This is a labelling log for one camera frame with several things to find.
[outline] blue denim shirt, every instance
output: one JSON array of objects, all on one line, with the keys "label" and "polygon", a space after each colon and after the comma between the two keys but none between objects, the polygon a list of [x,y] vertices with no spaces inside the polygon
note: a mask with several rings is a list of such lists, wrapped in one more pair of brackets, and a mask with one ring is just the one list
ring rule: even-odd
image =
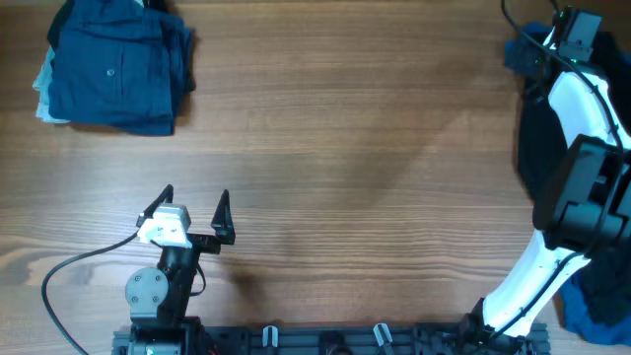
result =
[{"label": "blue denim shirt", "polygon": [[55,117],[170,135],[189,70],[182,19],[130,0],[75,0],[55,52]]}]

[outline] blue cloth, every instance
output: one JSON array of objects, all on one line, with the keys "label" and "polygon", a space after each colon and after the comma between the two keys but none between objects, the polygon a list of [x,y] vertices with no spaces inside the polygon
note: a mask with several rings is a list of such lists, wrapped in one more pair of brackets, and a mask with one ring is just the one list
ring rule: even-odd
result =
[{"label": "blue cloth", "polygon": [[50,106],[48,87],[52,82],[52,67],[50,66],[50,61],[54,57],[55,52],[52,50],[52,47],[49,47],[48,52],[46,53],[46,59],[44,59],[43,64],[41,64],[41,70],[39,70],[39,74],[33,82],[33,89],[39,92],[39,103],[37,103],[35,117],[38,117],[43,122],[47,123],[68,123],[69,120],[54,118],[48,113],[48,108]]},{"label": "blue cloth", "polygon": [[178,17],[129,0],[76,0],[55,51],[49,113],[173,134],[190,49],[190,31]]},{"label": "blue cloth", "polygon": [[565,328],[583,336],[590,343],[631,346],[631,317],[614,326],[593,322],[581,291],[580,277],[580,273],[573,275],[559,290],[563,300]]}]

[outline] wood grain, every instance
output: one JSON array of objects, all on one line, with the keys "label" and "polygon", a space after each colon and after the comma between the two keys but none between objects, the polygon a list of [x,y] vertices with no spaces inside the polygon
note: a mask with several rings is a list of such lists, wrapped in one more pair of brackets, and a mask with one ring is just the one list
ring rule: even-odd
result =
[{"label": "wood grain", "polygon": [[[196,29],[197,90],[173,137],[51,126],[31,85],[55,1],[0,8],[0,352],[73,353],[39,285],[54,264],[133,232],[167,183],[208,231],[223,188],[237,244],[203,256],[208,325],[457,320],[530,238],[512,165],[519,80],[495,0],[181,1]],[[520,21],[548,21],[513,4]],[[630,6],[580,1],[631,50]],[[51,281],[91,353],[129,326],[124,285],[158,251],[137,243]],[[555,354],[621,354],[563,330]]]}]

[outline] black bracket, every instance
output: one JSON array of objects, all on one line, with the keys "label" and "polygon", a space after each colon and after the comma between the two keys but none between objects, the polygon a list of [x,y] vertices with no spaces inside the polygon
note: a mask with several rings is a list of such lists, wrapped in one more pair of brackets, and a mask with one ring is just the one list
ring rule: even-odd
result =
[{"label": "black bracket", "polygon": [[532,212],[532,224],[543,232],[548,249],[561,247],[590,256],[626,242],[631,235],[628,162],[601,230],[595,233],[616,179],[617,162],[615,149],[602,140],[585,135],[575,139]]}]

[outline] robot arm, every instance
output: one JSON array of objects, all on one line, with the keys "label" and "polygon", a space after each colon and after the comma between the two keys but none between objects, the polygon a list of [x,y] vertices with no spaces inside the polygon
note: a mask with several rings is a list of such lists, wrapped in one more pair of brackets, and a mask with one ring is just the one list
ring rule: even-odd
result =
[{"label": "robot arm", "polygon": [[[614,216],[607,219],[610,224],[604,224],[603,233],[606,236],[592,233],[604,208],[603,197],[608,194],[607,189],[612,187],[614,179],[611,172],[615,169],[611,168],[611,160],[615,159],[611,158],[611,154],[602,154],[612,151],[610,146],[616,145],[613,130],[617,131],[625,149],[631,148],[631,138],[622,128],[609,100],[606,79],[598,75],[597,68],[588,64],[600,17],[570,8],[564,13],[565,19],[561,14],[561,20],[543,45],[571,59],[598,89],[615,127],[611,127],[605,108],[583,79],[574,72],[562,71],[558,74],[549,90],[548,102],[557,113],[566,144],[570,147],[568,157],[552,186],[543,193],[546,197],[537,200],[533,213],[537,229],[526,251],[504,282],[484,299],[482,306],[484,325],[496,330],[507,326],[504,334],[512,337],[528,335],[534,318],[548,300],[570,276],[590,263],[590,256],[595,251],[591,246],[599,243],[597,239],[607,240],[600,243],[601,247],[613,247],[621,243],[621,239],[626,239],[629,233],[626,226],[629,215],[623,204],[626,202],[626,186],[616,191],[620,204]],[[586,139],[586,136],[597,138],[599,142]],[[592,156],[582,158],[577,152]],[[563,242],[554,243],[551,241],[554,239]],[[581,254],[569,259],[554,277],[561,262],[574,252],[588,252],[590,255]],[[535,299],[540,291],[543,293]],[[526,306],[530,307],[523,314]]]}]

